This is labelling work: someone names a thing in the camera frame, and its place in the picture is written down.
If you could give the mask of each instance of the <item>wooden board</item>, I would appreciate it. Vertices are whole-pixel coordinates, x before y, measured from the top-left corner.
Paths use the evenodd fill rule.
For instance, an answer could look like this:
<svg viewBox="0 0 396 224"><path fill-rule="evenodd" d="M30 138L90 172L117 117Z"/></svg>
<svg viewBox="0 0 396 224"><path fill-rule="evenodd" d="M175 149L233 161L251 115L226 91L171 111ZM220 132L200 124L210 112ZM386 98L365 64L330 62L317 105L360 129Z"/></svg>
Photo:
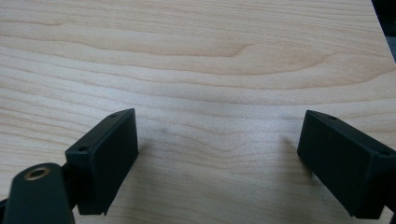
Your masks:
<svg viewBox="0 0 396 224"><path fill-rule="evenodd" d="M307 109L396 148L395 75L369 0L4 0L0 197L133 107L140 155L77 223L388 223L349 217L296 148Z"/></svg>

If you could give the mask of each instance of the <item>black plastic piece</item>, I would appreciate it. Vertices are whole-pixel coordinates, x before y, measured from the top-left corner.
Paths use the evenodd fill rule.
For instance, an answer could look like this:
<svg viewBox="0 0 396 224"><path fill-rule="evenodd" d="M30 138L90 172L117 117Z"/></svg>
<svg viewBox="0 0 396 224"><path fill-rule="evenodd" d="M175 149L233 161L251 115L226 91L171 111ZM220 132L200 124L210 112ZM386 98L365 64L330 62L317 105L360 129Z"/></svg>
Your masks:
<svg viewBox="0 0 396 224"><path fill-rule="evenodd" d="M396 1L373 0L375 13L386 36L396 36Z"/></svg>
<svg viewBox="0 0 396 224"><path fill-rule="evenodd" d="M67 163L30 167L15 176L0 224L74 223L107 212L137 154L134 109L112 114L66 150Z"/></svg>
<svg viewBox="0 0 396 224"><path fill-rule="evenodd" d="M78 211L106 214L138 154L134 109L106 117L65 154L65 173L75 178L70 185L78 188L69 188Z"/></svg>
<svg viewBox="0 0 396 224"><path fill-rule="evenodd" d="M14 177L4 222L74 223L58 164L38 164Z"/></svg>
<svg viewBox="0 0 396 224"><path fill-rule="evenodd" d="M367 134L308 110L298 155L351 216L379 218L385 204L395 209L396 152Z"/></svg>

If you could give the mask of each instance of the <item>screw hole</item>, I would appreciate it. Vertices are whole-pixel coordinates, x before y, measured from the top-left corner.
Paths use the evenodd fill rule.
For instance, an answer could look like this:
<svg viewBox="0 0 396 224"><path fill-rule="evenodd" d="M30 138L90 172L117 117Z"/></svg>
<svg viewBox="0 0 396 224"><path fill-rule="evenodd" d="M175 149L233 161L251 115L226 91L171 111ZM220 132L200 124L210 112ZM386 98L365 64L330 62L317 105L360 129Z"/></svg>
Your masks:
<svg viewBox="0 0 396 224"><path fill-rule="evenodd" d="M47 174L50 173L50 169L43 166L43 167L38 167L35 168L34 170L29 171L26 175L25 175L25 179L26 180L37 180Z"/></svg>
<svg viewBox="0 0 396 224"><path fill-rule="evenodd" d="M79 147L78 151L83 152L83 151L88 151L88 149L90 149L90 147Z"/></svg>

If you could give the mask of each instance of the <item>black plastic bracket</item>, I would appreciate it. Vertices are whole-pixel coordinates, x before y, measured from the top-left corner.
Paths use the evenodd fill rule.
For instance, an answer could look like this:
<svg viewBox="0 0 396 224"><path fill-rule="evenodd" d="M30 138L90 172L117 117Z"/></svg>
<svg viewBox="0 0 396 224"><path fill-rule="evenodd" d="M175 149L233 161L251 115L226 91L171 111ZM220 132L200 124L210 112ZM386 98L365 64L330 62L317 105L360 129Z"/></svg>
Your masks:
<svg viewBox="0 0 396 224"><path fill-rule="evenodd" d="M137 154L134 109L106 117L66 150L62 168L43 163L16 175L0 223L74 223L76 204L82 215L106 214Z"/></svg>
<svg viewBox="0 0 396 224"><path fill-rule="evenodd" d="M306 111L298 155L351 216L396 208L396 152L333 116Z"/></svg>

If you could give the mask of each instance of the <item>light wood surface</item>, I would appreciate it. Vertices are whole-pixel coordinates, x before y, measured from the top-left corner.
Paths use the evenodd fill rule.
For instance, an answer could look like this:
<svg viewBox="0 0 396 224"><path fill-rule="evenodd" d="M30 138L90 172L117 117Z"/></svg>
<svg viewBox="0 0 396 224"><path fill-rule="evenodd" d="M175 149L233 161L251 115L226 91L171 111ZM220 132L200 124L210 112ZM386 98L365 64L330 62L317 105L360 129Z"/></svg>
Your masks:
<svg viewBox="0 0 396 224"><path fill-rule="evenodd" d="M0 197L134 107L140 155L77 223L388 223L302 165L307 109L396 148L396 67L369 0L0 1Z"/></svg>

